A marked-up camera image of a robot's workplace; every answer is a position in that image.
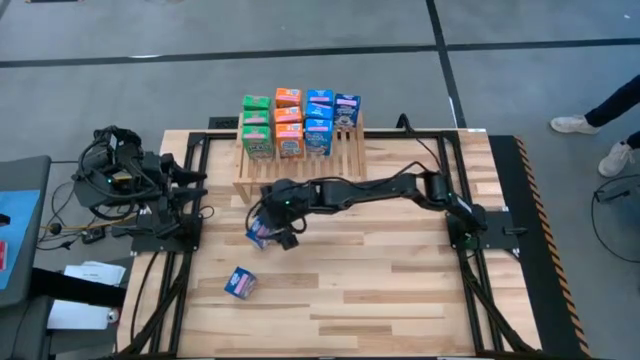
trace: orange and black caution stripe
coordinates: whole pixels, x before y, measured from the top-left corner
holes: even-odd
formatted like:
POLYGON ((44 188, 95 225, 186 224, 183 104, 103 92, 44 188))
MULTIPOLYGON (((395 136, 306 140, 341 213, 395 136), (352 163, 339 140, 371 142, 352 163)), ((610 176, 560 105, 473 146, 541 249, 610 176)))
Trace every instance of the orange and black caution stripe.
POLYGON ((515 138, 518 147, 520 148, 520 156, 522 157, 522 163, 524 164, 524 171, 527 173, 527 179, 529 180, 529 188, 531 189, 531 193, 533 199, 536 203, 536 208, 538 210, 538 217, 540 218, 540 223, 542 224, 542 231, 544 233, 545 240, 547 241, 547 247, 549 248, 549 253, 551 255, 551 260, 555 264, 555 270, 558 274, 558 282, 560 287, 562 287, 562 293, 567 303, 567 309, 571 314, 571 322, 575 327, 576 336, 578 337, 578 341, 580 343, 580 349, 582 352, 591 356, 591 351, 589 351, 589 346, 587 345, 587 338, 584 336, 584 331, 582 330, 582 324, 580 323, 580 318, 578 317, 578 313, 576 311, 575 304, 573 302, 573 298, 571 297, 571 291, 569 290, 569 284, 567 283, 567 276, 564 273, 564 269, 562 268, 562 263, 560 262, 560 255, 558 254, 558 249, 556 248, 556 244, 553 241, 553 235, 551 235, 551 227, 549 225, 549 217, 547 213, 544 211, 544 206, 542 205, 542 200, 540 199, 540 192, 538 191, 538 187, 536 186, 536 179, 533 176, 533 169, 531 167, 531 163, 529 162, 529 157, 527 156, 527 150, 524 147, 524 143, 518 137, 515 138))

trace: blue object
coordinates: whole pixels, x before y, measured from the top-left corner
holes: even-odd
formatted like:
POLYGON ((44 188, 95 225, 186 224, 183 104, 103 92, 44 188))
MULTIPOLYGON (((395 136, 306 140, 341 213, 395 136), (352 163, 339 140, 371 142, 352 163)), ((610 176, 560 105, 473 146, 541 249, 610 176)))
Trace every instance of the blue object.
POLYGON ((255 247, 264 250, 269 245, 269 240, 265 240, 264 238, 269 236, 269 234, 271 234, 271 230, 263 225, 259 216, 256 216, 246 236, 255 247))
POLYGON ((336 94, 334 105, 334 123, 336 128, 352 129, 358 122, 360 111, 360 96, 336 94))
POLYGON ((333 90, 309 89, 307 91, 307 106, 311 103, 333 106, 333 90))
POLYGON ((11 218, 11 224, 0 227, 0 240, 7 243, 7 268, 0 271, 0 290, 4 290, 9 283, 39 198, 40 190, 0 192, 0 214, 11 218))
POLYGON ((333 107, 322 104, 307 104, 304 117, 305 119, 331 120, 333 119, 333 107))
POLYGON ((307 119, 304 130, 304 141, 308 154, 331 155, 333 120, 307 119))
POLYGON ((224 291, 239 299, 246 300, 253 291, 256 280, 255 275, 238 266, 231 274, 224 291))

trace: white sneaker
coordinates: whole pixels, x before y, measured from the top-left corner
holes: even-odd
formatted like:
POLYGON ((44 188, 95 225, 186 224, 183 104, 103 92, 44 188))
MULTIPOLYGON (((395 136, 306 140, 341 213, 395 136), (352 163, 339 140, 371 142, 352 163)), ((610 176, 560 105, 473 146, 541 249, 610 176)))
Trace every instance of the white sneaker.
POLYGON ((604 159, 598 164, 598 172, 604 177, 614 177, 624 169, 627 165, 627 161, 633 161, 631 156, 631 146, 627 145, 624 141, 615 143, 604 159))
POLYGON ((587 119, 582 115, 557 117, 549 123, 553 130, 561 133, 579 132, 582 134, 594 135, 600 131, 599 128, 593 127, 587 123, 587 119))

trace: wooden tabletop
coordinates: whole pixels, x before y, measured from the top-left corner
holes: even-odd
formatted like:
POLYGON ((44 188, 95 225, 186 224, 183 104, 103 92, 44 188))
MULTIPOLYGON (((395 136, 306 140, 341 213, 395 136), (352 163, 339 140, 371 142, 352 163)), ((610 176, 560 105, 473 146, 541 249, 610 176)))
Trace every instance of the wooden tabletop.
MULTIPOLYGON (((182 161, 189 132, 166 131, 161 153, 182 161)), ((502 208, 486 132, 459 134, 474 202, 502 208)), ((425 143, 437 153, 435 141, 425 143)), ((403 199, 356 205, 333 216, 307 217, 309 227, 298 236, 297 248, 270 246, 260 252, 244 237, 248 206, 231 184, 234 146, 233 140, 211 142, 203 206, 215 207, 215 215, 205 221, 193 257, 180 357, 473 354, 444 213, 403 199), (258 278, 246 301, 223 291, 236 266, 258 278)), ((391 176, 413 160, 436 168, 413 140, 369 139, 365 147, 369 179, 391 176)), ((454 164, 452 153, 449 158, 454 164)), ((502 250, 485 251, 485 256, 496 305, 523 339, 539 348, 520 264, 502 250)), ((120 349, 129 344, 133 306, 150 258, 140 255, 133 265, 118 329, 120 349)), ((144 288, 136 333, 156 306, 164 258, 158 256, 144 288)), ((490 348, 486 315, 482 306, 478 309, 490 348)), ((161 349, 168 346, 172 318, 171 309, 161 349)))

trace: orange carton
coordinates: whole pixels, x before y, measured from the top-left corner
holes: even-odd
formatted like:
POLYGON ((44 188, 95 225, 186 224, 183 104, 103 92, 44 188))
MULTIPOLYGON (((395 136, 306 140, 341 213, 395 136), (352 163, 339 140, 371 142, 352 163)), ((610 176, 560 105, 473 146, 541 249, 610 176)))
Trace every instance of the orange carton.
POLYGON ((297 106, 291 108, 274 109, 273 117, 276 124, 301 123, 302 111, 297 106))
POLYGON ((302 91, 299 89, 276 89, 276 107, 300 106, 302 91))
POLYGON ((302 124, 276 124, 276 146, 281 158, 304 157, 302 124))

